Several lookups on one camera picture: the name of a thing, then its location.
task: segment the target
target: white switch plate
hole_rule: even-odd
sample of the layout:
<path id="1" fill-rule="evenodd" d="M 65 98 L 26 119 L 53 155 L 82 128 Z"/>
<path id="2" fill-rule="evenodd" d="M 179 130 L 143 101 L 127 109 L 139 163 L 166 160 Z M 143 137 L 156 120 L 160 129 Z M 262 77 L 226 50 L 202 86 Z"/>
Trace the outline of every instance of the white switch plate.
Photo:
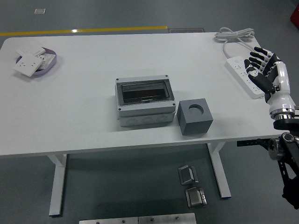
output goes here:
<path id="1" fill-rule="evenodd" d="M 38 67 L 43 63 L 43 59 L 35 57 L 31 54 L 25 54 L 17 64 L 14 66 L 14 70 L 31 77 Z"/>
<path id="2" fill-rule="evenodd" d="M 16 52 L 21 56 L 24 56 L 26 53 L 31 54 L 33 56 L 38 56 L 38 55 L 45 53 L 46 50 L 42 47 L 26 45 L 26 46 L 23 46 L 23 47 L 17 49 Z"/>

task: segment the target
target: circular hole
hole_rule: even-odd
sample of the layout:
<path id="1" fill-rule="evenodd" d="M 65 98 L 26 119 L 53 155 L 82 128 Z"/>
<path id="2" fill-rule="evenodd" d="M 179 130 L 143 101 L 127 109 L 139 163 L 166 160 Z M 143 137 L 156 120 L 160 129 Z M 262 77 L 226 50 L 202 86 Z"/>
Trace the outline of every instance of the circular hole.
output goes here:
<path id="1" fill-rule="evenodd" d="M 193 116 L 200 116 L 204 113 L 204 109 L 198 104 L 192 104 L 189 106 L 189 113 Z"/>

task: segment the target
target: cable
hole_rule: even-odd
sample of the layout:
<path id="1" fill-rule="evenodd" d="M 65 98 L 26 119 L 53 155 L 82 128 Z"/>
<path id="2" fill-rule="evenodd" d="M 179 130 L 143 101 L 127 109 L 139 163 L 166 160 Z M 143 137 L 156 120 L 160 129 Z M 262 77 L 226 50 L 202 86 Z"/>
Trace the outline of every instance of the cable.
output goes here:
<path id="1" fill-rule="evenodd" d="M 220 41 L 225 41 L 223 44 L 223 53 L 227 58 L 231 58 L 231 56 L 226 52 L 225 45 L 228 41 L 231 40 L 238 40 L 242 42 L 244 45 L 246 45 L 248 48 L 250 48 L 252 51 L 254 51 L 253 47 L 245 43 L 242 39 L 248 39 L 254 37 L 254 31 L 251 28 L 243 29 L 240 31 L 232 31 L 231 29 L 227 27 L 220 28 L 219 32 L 215 34 L 215 38 Z"/>

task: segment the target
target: metal bracket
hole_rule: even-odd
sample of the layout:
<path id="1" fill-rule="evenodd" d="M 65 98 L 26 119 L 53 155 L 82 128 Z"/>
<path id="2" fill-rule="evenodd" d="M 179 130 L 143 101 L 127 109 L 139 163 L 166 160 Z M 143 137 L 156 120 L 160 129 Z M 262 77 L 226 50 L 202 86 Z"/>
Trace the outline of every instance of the metal bracket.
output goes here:
<path id="1" fill-rule="evenodd" d="M 198 183 L 195 167 L 185 165 L 178 169 L 178 175 L 182 185 Z"/>
<path id="2" fill-rule="evenodd" d="M 187 189 L 185 192 L 186 192 L 188 207 L 190 209 L 199 206 L 202 207 L 207 206 L 205 193 L 202 188 L 190 188 Z"/>

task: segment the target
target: electrical socket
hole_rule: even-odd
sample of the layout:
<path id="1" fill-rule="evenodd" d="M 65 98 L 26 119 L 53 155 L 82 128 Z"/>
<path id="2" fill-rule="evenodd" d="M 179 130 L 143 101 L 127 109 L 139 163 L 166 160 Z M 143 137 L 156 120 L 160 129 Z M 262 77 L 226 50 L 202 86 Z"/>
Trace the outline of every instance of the electrical socket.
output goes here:
<path id="1" fill-rule="evenodd" d="M 225 66 L 251 98 L 257 99 L 264 96 L 264 92 L 249 79 L 244 65 L 244 58 L 241 56 L 229 58 Z"/>
<path id="2" fill-rule="evenodd" d="M 35 57 L 31 54 L 24 54 L 18 63 L 14 65 L 13 69 L 28 77 L 31 77 L 42 63 L 43 59 Z"/>
<path id="3" fill-rule="evenodd" d="M 42 47 L 27 45 L 17 49 L 16 52 L 23 57 L 25 54 L 38 56 L 45 53 L 46 50 Z"/>

